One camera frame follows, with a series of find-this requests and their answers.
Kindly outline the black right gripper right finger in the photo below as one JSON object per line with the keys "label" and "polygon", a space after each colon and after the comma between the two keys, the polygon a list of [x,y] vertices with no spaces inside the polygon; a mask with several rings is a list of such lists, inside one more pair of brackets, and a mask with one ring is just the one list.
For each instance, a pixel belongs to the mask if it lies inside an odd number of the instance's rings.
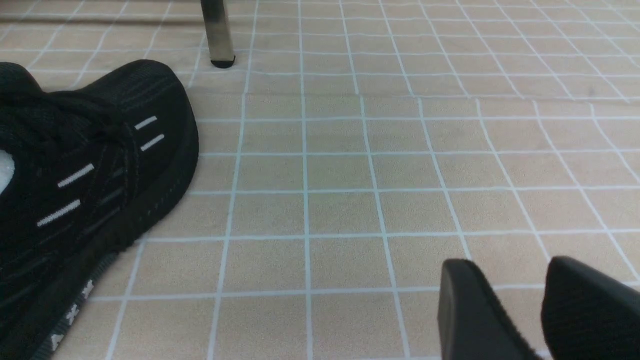
{"label": "black right gripper right finger", "polygon": [[548,264],[541,324],[555,360],[640,357],[639,292],[569,256]]}

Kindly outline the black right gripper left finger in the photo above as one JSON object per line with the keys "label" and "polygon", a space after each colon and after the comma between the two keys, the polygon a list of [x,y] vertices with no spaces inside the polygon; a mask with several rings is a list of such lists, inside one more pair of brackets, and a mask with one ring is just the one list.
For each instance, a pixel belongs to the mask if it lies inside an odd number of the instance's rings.
{"label": "black right gripper left finger", "polygon": [[539,360],[471,260],[441,267],[438,331],[443,360]]}

